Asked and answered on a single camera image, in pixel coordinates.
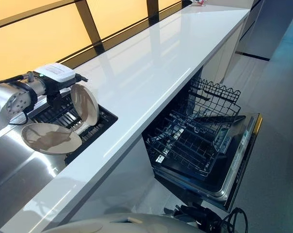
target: black dish rack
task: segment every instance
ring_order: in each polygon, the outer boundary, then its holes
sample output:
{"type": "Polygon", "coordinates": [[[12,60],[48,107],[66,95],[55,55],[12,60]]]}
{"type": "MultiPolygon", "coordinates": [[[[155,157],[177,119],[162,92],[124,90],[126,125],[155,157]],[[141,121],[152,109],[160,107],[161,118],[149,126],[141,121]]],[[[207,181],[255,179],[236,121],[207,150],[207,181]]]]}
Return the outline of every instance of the black dish rack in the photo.
{"type": "Polygon", "coordinates": [[[240,111],[239,96],[193,78],[143,133],[152,165],[205,179],[240,111]]]}
{"type": "MultiPolygon", "coordinates": [[[[62,94],[61,106],[54,108],[45,104],[38,109],[37,114],[30,116],[30,119],[35,123],[56,124],[73,131],[79,127],[79,125],[83,124],[81,117],[74,108],[70,92],[62,94]]],[[[66,155],[65,163],[69,164],[72,162],[83,150],[111,127],[117,119],[115,115],[99,105],[99,120],[97,124],[88,127],[79,135],[82,140],[82,145],[74,152],[66,155]]]]}

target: gray floor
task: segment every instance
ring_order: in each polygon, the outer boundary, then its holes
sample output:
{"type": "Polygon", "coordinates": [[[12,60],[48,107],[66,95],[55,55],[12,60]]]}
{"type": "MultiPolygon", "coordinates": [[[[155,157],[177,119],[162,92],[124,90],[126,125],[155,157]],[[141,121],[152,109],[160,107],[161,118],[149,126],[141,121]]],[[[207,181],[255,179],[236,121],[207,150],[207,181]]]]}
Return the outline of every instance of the gray floor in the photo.
{"type": "MultiPolygon", "coordinates": [[[[293,22],[270,62],[241,56],[224,84],[242,91],[244,112],[263,115],[234,205],[247,213],[250,233],[293,233],[293,22]]],[[[162,214],[176,204],[181,201],[154,181],[133,211],[162,214]]],[[[244,232],[243,220],[237,224],[244,232]]]]}

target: black cable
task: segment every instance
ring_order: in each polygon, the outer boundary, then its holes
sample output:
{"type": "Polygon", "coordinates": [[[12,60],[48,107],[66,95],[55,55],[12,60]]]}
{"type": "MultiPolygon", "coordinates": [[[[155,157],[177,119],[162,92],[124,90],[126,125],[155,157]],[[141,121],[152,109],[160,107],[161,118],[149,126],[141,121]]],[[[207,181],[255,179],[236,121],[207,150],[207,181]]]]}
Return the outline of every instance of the black cable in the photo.
{"type": "Polygon", "coordinates": [[[243,214],[245,221],[245,233],[248,233],[248,219],[245,212],[240,208],[235,208],[229,215],[227,215],[222,221],[219,222],[219,226],[223,227],[224,223],[226,223],[228,233],[235,233],[235,225],[238,214],[243,214]]]}
{"type": "Polygon", "coordinates": [[[25,118],[26,118],[26,120],[25,120],[24,123],[20,123],[20,124],[17,124],[17,123],[9,123],[9,125],[24,125],[24,124],[27,124],[28,123],[28,120],[29,120],[28,115],[25,112],[23,112],[23,113],[24,113],[25,118]]]}
{"type": "Polygon", "coordinates": [[[12,77],[12,78],[9,78],[9,79],[1,80],[0,84],[1,83],[12,83],[12,82],[23,80],[23,79],[24,79],[23,75],[17,75],[15,77],[12,77]]]}

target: countertop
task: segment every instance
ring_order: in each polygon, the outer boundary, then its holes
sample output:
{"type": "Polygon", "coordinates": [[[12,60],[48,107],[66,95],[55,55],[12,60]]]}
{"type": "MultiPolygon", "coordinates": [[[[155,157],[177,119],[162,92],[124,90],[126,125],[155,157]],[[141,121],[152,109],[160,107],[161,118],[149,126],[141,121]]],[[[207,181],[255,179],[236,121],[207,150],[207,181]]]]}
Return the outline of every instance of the countertop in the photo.
{"type": "Polygon", "coordinates": [[[1,230],[41,232],[113,166],[154,117],[210,59],[249,10],[188,6],[75,71],[118,121],[29,201],[1,230]]]}

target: dishwasher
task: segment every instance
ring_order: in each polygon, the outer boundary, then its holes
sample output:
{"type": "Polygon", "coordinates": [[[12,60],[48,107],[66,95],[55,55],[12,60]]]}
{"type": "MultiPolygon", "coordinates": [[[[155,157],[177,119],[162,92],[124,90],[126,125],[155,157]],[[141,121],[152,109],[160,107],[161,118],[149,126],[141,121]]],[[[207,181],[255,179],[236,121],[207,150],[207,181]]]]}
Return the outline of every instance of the dishwasher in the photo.
{"type": "Polygon", "coordinates": [[[231,211],[260,125],[240,114],[240,91],[198,71],[143,131],[155,178],[184,203],[231,211]]]}

